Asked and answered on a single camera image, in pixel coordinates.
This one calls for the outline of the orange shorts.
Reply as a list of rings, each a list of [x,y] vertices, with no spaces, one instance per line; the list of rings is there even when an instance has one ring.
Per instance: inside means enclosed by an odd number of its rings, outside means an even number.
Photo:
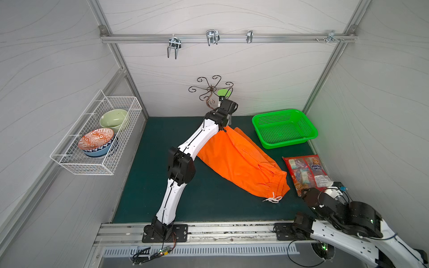
[[[198,157],[224,179],[265,201],[279,203],[290,190],[287,172],[238,127],[227,126],[215,134]]]

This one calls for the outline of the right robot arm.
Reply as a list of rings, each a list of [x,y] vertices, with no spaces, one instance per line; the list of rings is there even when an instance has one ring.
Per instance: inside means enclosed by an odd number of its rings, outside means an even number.
[[[407,245],[370,205],[340,201],[339,188],[305,189],[304,202],[317,218],[298,213],[293,229],[365,262],[370,268],[426,268],[425,251]]]

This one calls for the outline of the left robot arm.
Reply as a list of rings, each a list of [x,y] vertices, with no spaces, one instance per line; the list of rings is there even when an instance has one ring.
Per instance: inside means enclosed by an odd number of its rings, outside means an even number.
[[[224,131],[238,104],[229,99],[206,113],[197,130],[183,144],[171,147],[168,155],[168,180],[162,204],[154,216],[151,227],[162,239],[168,239],[173,232],[177,206],[187,184],[196,173],[194,160],[204,145],[218,132]]]

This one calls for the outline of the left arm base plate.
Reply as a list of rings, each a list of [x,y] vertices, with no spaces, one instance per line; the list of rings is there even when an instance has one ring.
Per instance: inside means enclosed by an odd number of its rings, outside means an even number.
[[[188,228],[187,224],[173,224],[171,231],[168,236],[162,236],[155,231],[155,227],[152,225],[146,225],[144,227],[142,243],[172,243],[176,242],[187,242],[188,240]]]

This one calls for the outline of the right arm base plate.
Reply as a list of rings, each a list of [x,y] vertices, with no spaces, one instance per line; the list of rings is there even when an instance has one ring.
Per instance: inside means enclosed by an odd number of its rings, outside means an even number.
[[[275,223],[273,231],[278,241],[305,241],[311,239],[311,226],[298,223]]]

